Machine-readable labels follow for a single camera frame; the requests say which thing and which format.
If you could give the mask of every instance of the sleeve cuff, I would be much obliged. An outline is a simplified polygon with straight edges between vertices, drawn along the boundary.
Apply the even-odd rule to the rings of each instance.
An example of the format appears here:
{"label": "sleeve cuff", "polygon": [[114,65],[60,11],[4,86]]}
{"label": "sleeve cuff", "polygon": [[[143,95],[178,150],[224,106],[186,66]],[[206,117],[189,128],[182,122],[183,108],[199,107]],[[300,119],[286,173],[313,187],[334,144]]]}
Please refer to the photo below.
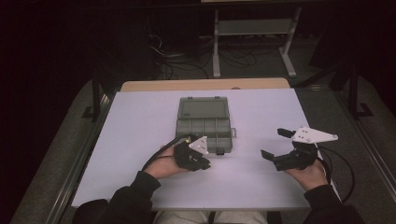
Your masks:
{"label": "sleeve cuff", "polygon": [[335,194],[332,185],[316,187],[307,191],[304,196],[311,205],[312,210],[322,210],[329,207],[342,206],[342,203]]}
{"label": "sleeve cuff", "polygon": [[154,191],[158,189],[160,186],[161,184],[156,178],[143,171],[137,172],[136,178],[134,179],[134,182],[131,184],[131,188],[134,188],[135,190],[139,191],[149,199],[151,198]]}

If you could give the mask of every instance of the white tabletop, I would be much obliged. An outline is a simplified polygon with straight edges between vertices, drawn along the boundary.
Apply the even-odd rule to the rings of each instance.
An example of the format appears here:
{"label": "white tabletop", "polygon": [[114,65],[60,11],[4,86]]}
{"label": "white tabletop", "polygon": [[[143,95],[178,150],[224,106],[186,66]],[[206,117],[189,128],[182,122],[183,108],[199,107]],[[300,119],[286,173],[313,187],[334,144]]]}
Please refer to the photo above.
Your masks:
{"label": "white tabletop", "polygon": [[179,99],[188,96],[227,97],[237,137],[231,153],[206,156],[208,170],[160,180],[153,210],[308,207],[298,183],[260,152],[290,153],[291,140],[276,129],[308,126],[293,89],[118,92],[72,206],[109,200],[129,186],[149,157],[175,137]]}

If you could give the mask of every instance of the gray pants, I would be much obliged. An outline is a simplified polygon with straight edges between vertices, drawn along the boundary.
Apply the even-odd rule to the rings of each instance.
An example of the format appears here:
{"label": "gray pants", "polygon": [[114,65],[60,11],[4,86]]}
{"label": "gray pants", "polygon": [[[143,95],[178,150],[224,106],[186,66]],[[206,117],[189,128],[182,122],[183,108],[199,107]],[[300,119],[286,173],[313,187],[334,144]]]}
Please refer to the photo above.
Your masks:
{"label": "gray pants", "polygon": [[[154,224],[206,224],[209,211],[158,212]],[[263,211],[218,211],[214,223],[268,224]]]}

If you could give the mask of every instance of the hand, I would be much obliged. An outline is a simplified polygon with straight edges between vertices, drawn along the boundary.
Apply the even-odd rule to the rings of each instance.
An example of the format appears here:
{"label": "hand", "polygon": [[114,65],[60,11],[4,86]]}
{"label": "hand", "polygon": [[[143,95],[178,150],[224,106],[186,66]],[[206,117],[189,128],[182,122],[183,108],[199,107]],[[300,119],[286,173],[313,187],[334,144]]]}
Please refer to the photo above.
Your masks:
{"label": "hand", "polygon": [[318,160],[303,170],[290,169],[286,170],[285,173],[294,177],[306,191],[329,184],[324,174],[323,166]]}
{"label": "hand", "polygon": [[174,154],[174,148],[175,147],[169,147],[166,149],[158,156],[163,158],[153,161],[151,165],[145,170],[145,172],[154,176],[156,179],[188,172],[189,170],[182,169],[177,166],[175,159],[172,157]]}

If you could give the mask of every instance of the gray plastic organizer box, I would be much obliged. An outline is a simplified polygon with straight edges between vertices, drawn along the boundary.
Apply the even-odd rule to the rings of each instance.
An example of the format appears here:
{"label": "gray plastic organizer box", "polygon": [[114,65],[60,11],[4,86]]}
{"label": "gray plastic organizer box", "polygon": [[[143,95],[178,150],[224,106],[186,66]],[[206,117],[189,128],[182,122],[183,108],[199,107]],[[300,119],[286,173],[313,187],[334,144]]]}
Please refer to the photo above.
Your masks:
{"label": "gray plastic organizer box", "polygon": [[177,114],[176,136],[207,136],[210,153],[222,155],[233,148],[227,97],[183,97]]}

